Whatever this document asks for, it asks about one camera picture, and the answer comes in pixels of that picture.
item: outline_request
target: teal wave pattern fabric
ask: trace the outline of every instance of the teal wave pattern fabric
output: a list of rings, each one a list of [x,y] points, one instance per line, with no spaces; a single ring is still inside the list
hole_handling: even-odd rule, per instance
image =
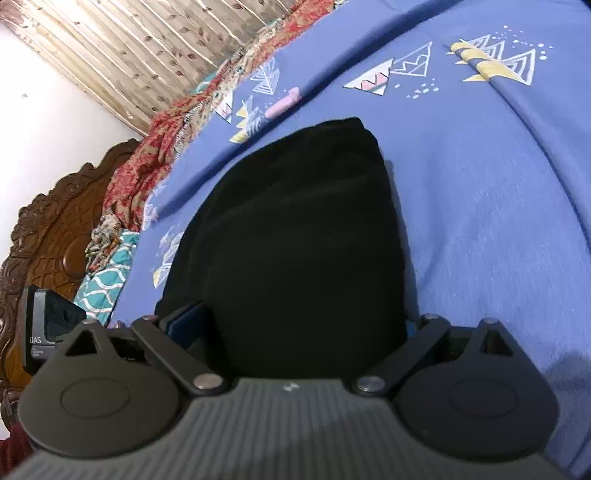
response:
[[[109,323],[119,292],[129,275],[138,239],[138,232],[124,230],[119,237],[121,244],[106,267],[92,277],[85,276],[78,288],[74,304],[84,309],[87,317],[102,325]]]

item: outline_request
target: carved wooden headboard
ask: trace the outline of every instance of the carved wooden headboard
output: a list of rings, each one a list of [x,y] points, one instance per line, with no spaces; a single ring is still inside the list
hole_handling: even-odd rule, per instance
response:
[[[84,250],[99,222],[106,187],[137,145],[137,140],[129,140],[114,146],[98,167],[84,164],[18,212],[10,255],[0,270],[0,398],[7,391],[18,392],[31,378],[22,369],[16,341],[23,287],[34,283],[68,300],[74,298],[84,277]]]

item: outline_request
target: leaf pattern curtain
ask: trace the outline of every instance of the leaf pattern curtain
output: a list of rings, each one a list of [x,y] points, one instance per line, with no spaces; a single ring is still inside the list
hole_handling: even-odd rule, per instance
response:
[[[0,0],[0,21],[109,112],[146,135],[298,0]]]

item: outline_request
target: round pad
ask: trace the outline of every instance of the round pad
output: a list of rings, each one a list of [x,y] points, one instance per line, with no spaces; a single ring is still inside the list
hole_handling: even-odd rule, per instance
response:
[[[159,370],[100,354],[63,359],[39,371],[19,405],[25,431],[43,449],[113,457],[157,439],[174,421],[177,387]]]
[[[556,398],[543,378],[514,358],[496,355],[420,371],[403,386],[397,406],[425,444],[488,462],[540,451],[557,418]]]

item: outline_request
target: ribbed gray surface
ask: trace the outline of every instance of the ribbed gray surface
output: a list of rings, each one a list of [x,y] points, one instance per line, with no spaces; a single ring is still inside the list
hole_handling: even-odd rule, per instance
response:
[[[428,450],[382,400],[340,381],[242,380],[194,401],[169,434],[111,460],[36,454],[12,480],[564,480],[542,456],[477,465]]]

